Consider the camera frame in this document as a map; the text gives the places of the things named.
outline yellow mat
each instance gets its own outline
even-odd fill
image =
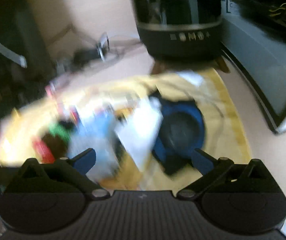
[[[206,125],[206,140],[203,150],[215,158],[221,156],[232,159],[235,163],[248,163],[251,152],[244,129],[227,89],[214,69],[199,72],[204,81],[195,87],[176,74],[158,76],[139,76],[115,83],[100,84],[73,93],[60,96],[65,105],[83,106],[89,101],[93,107],[102,101],[113,102],[113,95],[119,98],[124,93],[133,93],[145,97],[155,87],[163,97],[170,100],[182,100],[193,97],[203,113]],[[43,134],[48,124],[58,117],[56,101],[45,98],[14,113],[5,132],[0,147],[1,165],[22,165],[27,158],[35,154],[31,140]],[[113,189],[170,189],[176,193],[182,187],[200,178],[201,174],[192,167],[185,167],[169,178],[162,172],[162,167],[151,156],[147,168],[140,173],[128,155],[121,163],[120,171],[115,178],[101,182]]]

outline black appliance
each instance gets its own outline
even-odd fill
[[[45,94],[54,68],[26,0],[0,0],[0,43],[23,55],[23,68],[0,53],[0,118]]]
[[[84,176],[93,157],[95,151],[88,149],[53,164],[28,159],[21,168],[0,167],[6,184],[0,197],[0,240],[286,240],[280,232],[286,198],[258,159],[234,164],[196,149],[192,162],[203,177],[174,197],[171,191],[116,191],[111,196]]]
[[[156,59],[221,55],[221,0],[133,0],[139,36]]]

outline red object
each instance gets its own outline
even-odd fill
[[[55,158],[45,142],[37,139],[33,140],[32,144],[33,149],[41,156],[42,163],[54,163]]]

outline screw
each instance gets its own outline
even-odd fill
[[[109,192],[106,189],[98,188],[92,191],[92,195],[96,198],[103,198],[109,195]]]
[[[191,189],[183,189],[179,191],[178,194],[182,198],[192,198],[195,196],[195,192]]]

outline glossy black tank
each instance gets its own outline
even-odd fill
[[[221,0],[132,0],[137,28],[155,58],[220,54]]]

